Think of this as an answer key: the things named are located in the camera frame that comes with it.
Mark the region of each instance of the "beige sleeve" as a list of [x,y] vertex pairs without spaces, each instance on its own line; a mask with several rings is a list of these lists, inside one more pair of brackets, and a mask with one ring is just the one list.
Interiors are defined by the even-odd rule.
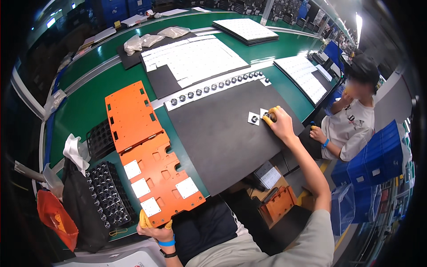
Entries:
[[328,267],[333,260],[335,243],[328,211],[313,212],[296,245],[282,253],[266,259],[242,264],[242,267]]

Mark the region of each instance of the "ceiling light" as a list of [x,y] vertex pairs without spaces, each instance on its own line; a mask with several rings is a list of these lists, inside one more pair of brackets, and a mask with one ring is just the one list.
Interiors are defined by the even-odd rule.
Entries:
[[356,26],[357,26],[357,48],[359,48],[360,34],[362,32],[362,17],[356,12]]

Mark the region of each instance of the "baseball cap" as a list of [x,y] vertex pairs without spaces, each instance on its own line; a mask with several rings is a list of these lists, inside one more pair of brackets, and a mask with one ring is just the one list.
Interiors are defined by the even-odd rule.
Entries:
[[378,72],[375,61],[365,54],[353,57],[352,64],[346,67],[345,72],[351,78],[355,78],[364,83],[369,82],[374,88],[380,79],[380,73]]

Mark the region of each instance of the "yellow floor line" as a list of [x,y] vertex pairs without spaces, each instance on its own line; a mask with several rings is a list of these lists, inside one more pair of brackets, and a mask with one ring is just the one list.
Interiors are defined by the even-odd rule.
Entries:
[[[329,166],[330,160],[324,160],[323,163],[320,165],[320,170],[322,173],[325,172],[326,168]],[[302,193],[298,196],[297,204],[298,206],[301,206],[302,198],[311,195],[311,193],[308,190],[303,190]]]
[[345,232],[341,235],[341,237],[339,238],[337,244],[335,245],[335,249],[334,251],[338,248],[339,244],[341,244],[341,241],[344,239],[345,234],[347,233],[348,229],[350,228],[350,225],[347,227],[347,229],[345,230]]

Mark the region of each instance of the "graphic t-shirt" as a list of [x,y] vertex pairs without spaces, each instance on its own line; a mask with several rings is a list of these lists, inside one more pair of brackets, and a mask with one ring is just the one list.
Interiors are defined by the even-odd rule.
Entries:
[[[332,143],[341,148],[340,158],[352,160],[371,140],[374,134],[374,108],[362,105],[355,99],[350,105],[322,120],[322,132]],[[327,149],[322,149],[322,157],[336,159]]]

